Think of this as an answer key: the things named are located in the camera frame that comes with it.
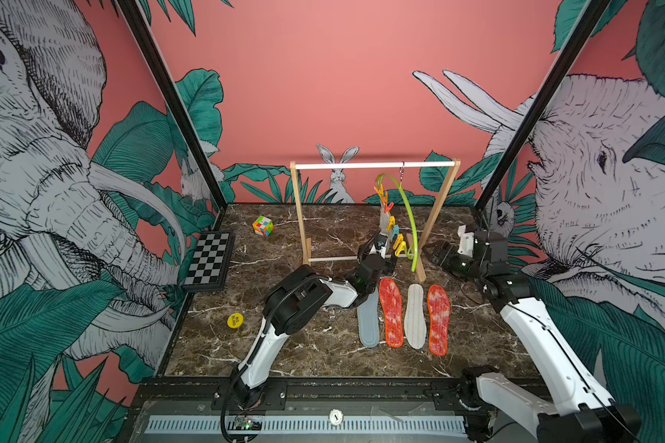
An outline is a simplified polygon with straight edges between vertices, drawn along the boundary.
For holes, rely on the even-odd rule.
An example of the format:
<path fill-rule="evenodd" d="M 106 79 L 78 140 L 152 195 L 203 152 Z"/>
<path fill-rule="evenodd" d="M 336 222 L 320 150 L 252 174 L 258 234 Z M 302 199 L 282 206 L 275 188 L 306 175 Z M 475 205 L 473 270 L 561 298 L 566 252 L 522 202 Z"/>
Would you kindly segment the grey textured insole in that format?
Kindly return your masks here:
<path fill-rule="evenodd" d="M 426 343 L 427 325 L 423 312 L 424 292 L 420 284 L 410 284 L 407 292 L 404 334 L 409 345 L 416 350 Z"/>

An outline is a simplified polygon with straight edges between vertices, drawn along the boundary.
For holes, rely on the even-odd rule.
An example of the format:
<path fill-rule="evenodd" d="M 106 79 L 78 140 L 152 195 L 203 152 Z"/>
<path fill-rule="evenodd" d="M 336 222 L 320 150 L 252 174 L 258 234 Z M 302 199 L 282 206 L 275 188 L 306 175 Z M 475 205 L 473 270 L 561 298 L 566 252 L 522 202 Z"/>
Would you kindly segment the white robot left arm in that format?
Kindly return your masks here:
<path fill-rule="evenodd" d="M 271 289 L 262 326 L 246 358 L 232 372 L 231 390 L 243 409 L 263 395 L 274 360 L 290 336 L 302 330 L 324 306 L 356 308 L 374 292 L 385 270 L 380 253 L 369 253 L 342 280 L 302 265 Z"/>

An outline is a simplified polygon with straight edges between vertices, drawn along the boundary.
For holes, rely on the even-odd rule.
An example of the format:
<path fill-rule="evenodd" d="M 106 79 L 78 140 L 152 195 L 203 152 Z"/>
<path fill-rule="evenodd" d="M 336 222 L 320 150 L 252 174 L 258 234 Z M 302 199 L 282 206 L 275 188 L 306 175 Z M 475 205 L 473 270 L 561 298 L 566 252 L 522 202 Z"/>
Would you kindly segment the white smooth insole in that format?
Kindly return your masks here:
<path fill-rule="evenodd" d="M 380 342 L 378 306 L 379 292 L 375 290 L 357 307 L 359 339 L 369 349 L 377 347 Z"/>

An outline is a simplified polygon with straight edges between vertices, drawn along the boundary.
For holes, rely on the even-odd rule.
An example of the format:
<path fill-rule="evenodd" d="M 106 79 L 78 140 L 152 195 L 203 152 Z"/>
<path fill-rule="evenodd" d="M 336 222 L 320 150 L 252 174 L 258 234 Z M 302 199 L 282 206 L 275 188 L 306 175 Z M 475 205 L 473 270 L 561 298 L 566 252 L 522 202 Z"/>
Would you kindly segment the red orange-edged insole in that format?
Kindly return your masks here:
<path fill-rule="evenodd" d="M 427 305 L 430 315 L 430 351 L 436 356 L 446 356 L 451 306 L 445 289 L 438 284 L 432 284 L 428 292 Z"/>
<path fill-rule="evenodd" d="M 384 315 L 386 344 L 393 348 L 400 348 L 404 343 L 403 301 L 401 292 L 393 279 L 382 278 L 379 284 L 379 299 Z"/>

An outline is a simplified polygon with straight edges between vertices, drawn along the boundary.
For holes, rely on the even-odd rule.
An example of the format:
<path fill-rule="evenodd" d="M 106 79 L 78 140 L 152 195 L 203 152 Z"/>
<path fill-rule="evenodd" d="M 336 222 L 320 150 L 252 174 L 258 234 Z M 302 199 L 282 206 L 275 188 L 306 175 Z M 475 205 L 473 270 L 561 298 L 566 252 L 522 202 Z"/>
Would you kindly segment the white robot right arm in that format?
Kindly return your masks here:
<path fill-rule="evenodd" d="M 456 389 L 465 409 L 493 406 L 539 442 L 637 441 L 637 411 L 616 402 L 585 367 L 528 277 L 511 267 L 505 237 L 476 230 L 463 233 L 459 245 L 434 242 L 422 251 L 430 263 L 476 286 L 520 339 L 550 393 L 545 401 L 492 367 L 471 367 Z"/>

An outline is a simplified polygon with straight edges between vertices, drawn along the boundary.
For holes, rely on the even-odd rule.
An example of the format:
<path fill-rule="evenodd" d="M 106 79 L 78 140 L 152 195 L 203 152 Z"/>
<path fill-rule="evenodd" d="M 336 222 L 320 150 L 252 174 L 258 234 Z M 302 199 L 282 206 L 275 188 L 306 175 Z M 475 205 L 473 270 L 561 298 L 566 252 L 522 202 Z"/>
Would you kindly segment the wooden hanger rack frame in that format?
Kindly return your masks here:
<path fill-rule="evenodd" d="M 411 237 L 405 243 L 412 248 L 420 249 L 430 239 L 433 227 L 441 213 L 445 199 L 451 190 L 452 184 L 460 171 L 460 162 L 456 159 L 442 162 L 361 162 L 358 164 L 341 164 L 344 170 L 372 171 L 382 176 L 382 182 L 389 185 L 392 190 L 402 188 L 402 173 L 411 174 L 425 169 L 445 168 L 447 172 L 443 177 L 440 190 L 436 193 L 430 215 L 424 216 L 421 221 L 409 220 L 414 215 L 410 203 L 410 194 L 402 194 L 400 207 L 400 220 L 404 226 L 400 229 L 402 234 Z M 340 269 L 344 263 L 350 264 L 357 259 L 358 245 L 363 236 L 371 236 L 379 229 L 380 214 L 383 206 L 375 205 L 321 205 L 317 209 L 325 214 L 322 221 L 314 225 L 313 233 L 306 232 L 306 220 L 302 204 L 302 191 L 300 190 L 299 175 L 304 172 L 327 171 L 334 169 L 332 164 L 297 164 L 291 162 L 289 171 L 293 188 L 293 199 L 296 207 L 297 226 L 299 227 L 300 247 L 302 251 L 300 262 L 307 265 L 320 264 Z"/>

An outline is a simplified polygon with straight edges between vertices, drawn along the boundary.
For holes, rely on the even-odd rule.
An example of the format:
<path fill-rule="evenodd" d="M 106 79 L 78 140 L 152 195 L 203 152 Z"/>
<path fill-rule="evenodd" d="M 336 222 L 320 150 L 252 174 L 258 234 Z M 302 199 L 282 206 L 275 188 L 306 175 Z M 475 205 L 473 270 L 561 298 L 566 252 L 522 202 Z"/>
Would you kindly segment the yellow-edged insole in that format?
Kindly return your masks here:
<path fill-rule="evenodd" d="M 390 240 L 392 238 L 392 232 L 393 232 L 393 228 L 391 227 L 392 224 L 393 224 L 393 215 L 390 212 L 385 212 L 384 210 L 381 210 L 379 227 L 381 230 L 381 235 L 385 236 L 387 240 Z"/>

